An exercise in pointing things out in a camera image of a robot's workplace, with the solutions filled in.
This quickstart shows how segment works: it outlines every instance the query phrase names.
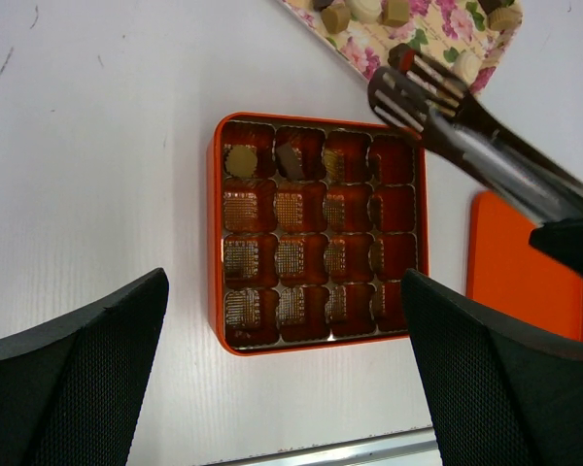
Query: textured compartment bottom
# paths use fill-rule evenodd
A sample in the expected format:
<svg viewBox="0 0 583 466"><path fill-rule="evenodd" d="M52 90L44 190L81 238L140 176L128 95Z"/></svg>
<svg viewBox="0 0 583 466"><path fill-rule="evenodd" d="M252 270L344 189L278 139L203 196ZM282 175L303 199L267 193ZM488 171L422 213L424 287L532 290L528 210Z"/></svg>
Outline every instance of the textured compartment bottom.
<svg viewBox="0 0 583 466"><path fill-rule="evenodd" d="M223 182L227 343L252 352L405 334L399 280L418 267L415 151L379 133L230 123L222 157L242 144L258 162L252 179ZM300 178L286 178L282 146Z"/></svg>

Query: tongs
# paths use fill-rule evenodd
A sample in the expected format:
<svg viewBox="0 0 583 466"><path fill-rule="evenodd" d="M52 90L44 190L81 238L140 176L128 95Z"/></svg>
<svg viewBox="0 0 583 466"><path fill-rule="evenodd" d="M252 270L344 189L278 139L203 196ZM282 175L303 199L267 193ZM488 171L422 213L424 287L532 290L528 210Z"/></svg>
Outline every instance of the tongs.
<svg viewBox="0 0 583 466"><path fill-rule="evenodd" d="M369 82L373 112L443 156L537 224L583 219L583 183L498 122L435 60L404 50Z"/></svg>

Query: floral tray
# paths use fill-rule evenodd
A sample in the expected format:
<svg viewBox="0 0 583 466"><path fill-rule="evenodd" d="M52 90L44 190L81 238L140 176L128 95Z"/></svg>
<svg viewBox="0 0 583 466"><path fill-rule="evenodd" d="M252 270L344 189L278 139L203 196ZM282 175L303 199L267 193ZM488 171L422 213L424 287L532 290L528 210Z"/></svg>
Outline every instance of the floral tray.
<svg viewBox="0 0 583 466"><path fill-rule="evenodd" d="M482 60L477 79L471 85L474 93L486 86L521 25L519 22L513 29L491 31L479 1L410 0L412 19L401 27L363 24L353 19L347 30L330 35L320 14L311 8L312 0L279 1L367 79L378 67L388 64L389 50L401 43L429 54L448 67L462 51L470 50ZM505 4L518 10L522 17L519 0L505 0Z"/></svg>

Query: white tabletop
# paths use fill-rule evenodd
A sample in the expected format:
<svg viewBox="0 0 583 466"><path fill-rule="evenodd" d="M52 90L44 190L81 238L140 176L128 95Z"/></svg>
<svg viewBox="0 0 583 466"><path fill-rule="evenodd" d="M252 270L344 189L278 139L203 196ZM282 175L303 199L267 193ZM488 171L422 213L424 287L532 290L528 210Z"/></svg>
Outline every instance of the white tabletop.
<svg viewBox="0 0 583 466"><path fill-rule="evenodd" d="M583 178L583 0L523 0L483 96ZM206 321L205 149L236 111L375 121L275 0L0 1L0 338L157 266L171 293L130 464L429 425L407 340L236 357ZM463 290L477 185L428 159L431 275Z"/></svg>

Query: orange lid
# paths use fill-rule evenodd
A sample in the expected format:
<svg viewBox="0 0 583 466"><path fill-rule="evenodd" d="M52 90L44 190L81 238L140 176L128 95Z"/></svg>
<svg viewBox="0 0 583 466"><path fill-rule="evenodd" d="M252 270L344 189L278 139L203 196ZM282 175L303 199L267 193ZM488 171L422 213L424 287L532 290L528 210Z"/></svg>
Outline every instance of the orange lid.
<svg viewBox="0 0 583 466"><path fill-rule="evenodd" d="M529 246L534 225L490 191L471 209L466 296L583 342L583 279Z"/></svg>

